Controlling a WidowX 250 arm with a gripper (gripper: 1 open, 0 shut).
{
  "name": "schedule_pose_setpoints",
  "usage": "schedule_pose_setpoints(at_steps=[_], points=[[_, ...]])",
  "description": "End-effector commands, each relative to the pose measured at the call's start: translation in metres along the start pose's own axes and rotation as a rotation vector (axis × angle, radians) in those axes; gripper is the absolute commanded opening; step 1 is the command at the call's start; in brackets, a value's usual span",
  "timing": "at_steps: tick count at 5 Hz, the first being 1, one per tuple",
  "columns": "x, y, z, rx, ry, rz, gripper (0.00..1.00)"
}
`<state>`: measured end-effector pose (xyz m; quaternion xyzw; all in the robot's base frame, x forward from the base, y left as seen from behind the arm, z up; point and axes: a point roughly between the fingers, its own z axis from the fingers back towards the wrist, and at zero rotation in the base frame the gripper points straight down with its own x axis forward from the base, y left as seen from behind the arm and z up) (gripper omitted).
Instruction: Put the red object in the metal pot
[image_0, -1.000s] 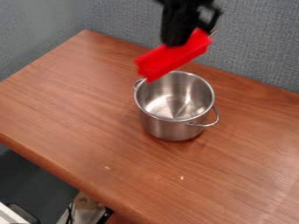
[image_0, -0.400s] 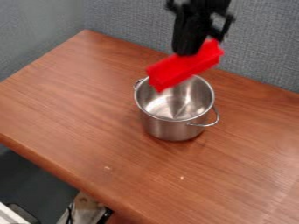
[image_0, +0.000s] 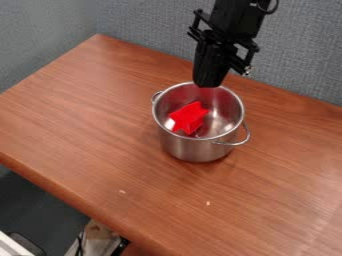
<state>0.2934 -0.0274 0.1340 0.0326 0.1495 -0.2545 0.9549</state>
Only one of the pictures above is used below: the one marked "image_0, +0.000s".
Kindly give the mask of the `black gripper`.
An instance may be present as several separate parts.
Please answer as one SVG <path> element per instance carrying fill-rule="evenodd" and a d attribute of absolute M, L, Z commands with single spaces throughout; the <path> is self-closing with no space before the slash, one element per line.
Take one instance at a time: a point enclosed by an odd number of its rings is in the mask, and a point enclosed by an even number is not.
<path fill-rule="evenodd" d="M 251 70 L 259 46 L 254 42 L 263 19 L 275 13 L 279 0 L 215 0 L 209 13 L 193 11 L 188 35 L 197 43 L 192 80 L 213 88 L 232 69 L 242 75 Z"/>

